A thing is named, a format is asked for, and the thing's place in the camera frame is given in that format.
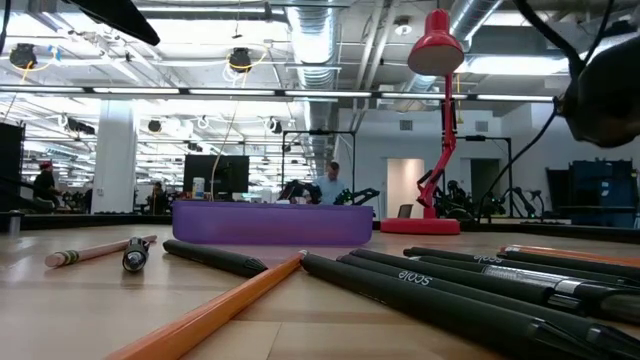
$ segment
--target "lamp shade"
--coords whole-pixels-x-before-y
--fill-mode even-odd
[[[408,65],[420,75],[444,76],[464,61],[462,46],[449,34],[449,14],[442,9],[427,16],[424,35],[413,46]]]

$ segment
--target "chair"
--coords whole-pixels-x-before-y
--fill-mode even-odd
[[[398,210],[398,218],[400,219],[410,218],[412,209],[413,209],[413,204],[400,205],[400,209]]]

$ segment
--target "orange pencil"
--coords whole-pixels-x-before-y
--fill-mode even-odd
[[[158,237],[155,235],[148,235],[142,237],[142,240],[148,242],[155,242]],[[94,246],[92,248],[82,250],[66,250],[55,252],[48,255],[44,259],[45,265],[48,267],[58,267],[64,265],[75,264],[80,261],[93,259],[94,257],[108,255],[117,251],[122,251],[129,245],[129,239],[116,241],[110,244],[104,244],[100,246]]]
[[[207,336],[251,305],[300,266],[303,252],[273,269],[183,315],[129,345],[111,353],[107,360],[178,359]]]
[[[526,253],[538,254],[538,255],[555,256],[555,257],[569,258],[569,259],[597,261],[597,262],[602,262],[607,264],[640,267],[640,259],[637,259],[637,258],[606,256],[606,255],[592,254],[592,253],[586,253],[586,252],[580,252],[580,251],[561,250],[561,249],[545,248],[545,247],[538,247],[538,246],[523,246],[523,245],[503,246],[500,248],[500,252],[505,252],[506,249],[509,249],[511,251],[520,251],[520,252],[526,252]]]

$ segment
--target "white door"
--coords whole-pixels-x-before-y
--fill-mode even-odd
[[[424,175],[423,159],[387,159],[387,217],[398,217],[400,205],[413,204],[412,218],[422,218],[416,181]]]

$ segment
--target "black marker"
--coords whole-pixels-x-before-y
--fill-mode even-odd
[[[549,266],[558,266],[575,270],[599,272],[602,274],[609,274],[613,276],[626,277],[635,281],[640,281],[640,268],[632,266],[622,266],[607,264],[595,261],[577,260],[560,258],[555,256],[545,256],[538,254],[530,254],[518,251],[518,248],[507,247],[504,253],[498,254],[499,257],[525,261],[529,263],[536,263]]]
[[[353,255],[339,257],[338,261],[409,283],[427,286],[436,290],[538,317],[549,321],[551,324],[558,326],[582,340],[594,344],[611,355],[628,359],[640,358],[640,341],[611,326],[506,296],[500,296],[449,281],[432,278],[424,274],[418,274],[405,269],[362,259]]]
[[[591,271],[567,269],[567,268],[562,268],[557,266],[548,266],[548,265],[527,263],[522,261],[500,259],[500,258],[495,258],[490,256],[461,254],[461,253],[456,253],[451,251],[427,249],[427,248],[421,248],[421,247],[412,247],[410,249],[405,249],[404,255],[405,256],[435,256],[438,258],[449,259],[449,260],[475,262],[478,264],[487,264],[487,265],[506,266],[506,267],[515,268],[515,269],[523,269],[523,270],[538,271],[538,272],[543,272],[548,274],[564,275],[564,276],[570,276],[570,277],[575,277],[580,279],[602,281],[602,282],[611,283],[611,284],[640,286],[640,282],[631,280],[625,277],[601,274],[601,273],[591,272]]]
[[[129,272],[142,270],[149,257],[149,242],[139,237],[129,239],[129,245],[124,249],[122,267]]]
[[[582,309],[587,315],[640,323],[640,289],[638,288],[498,265],[442,259],[433,256],[421,256],[412,259],[473,271],[500,279],[549,286],[555,290],[556,294],[581,300]]]
[[[300,263],[312,276],[477,341],[509,358],[609,358],[596,346],[537,317],[311,254]]]
[[[169,254],[197,261],[207,266],[247,278],[254,277],[267,270],[267,266],[256,258],[215,249],[206,245],[167,240],[162,243],[162,246]]]
[[[460,269],[409,260],[363,249],[354,250],[351,252],[351,255],[533,304],[551,306],[563,311],[581,311],[579,300],[567,296],[555,295],[555,291],[549,286],[503,280]]]

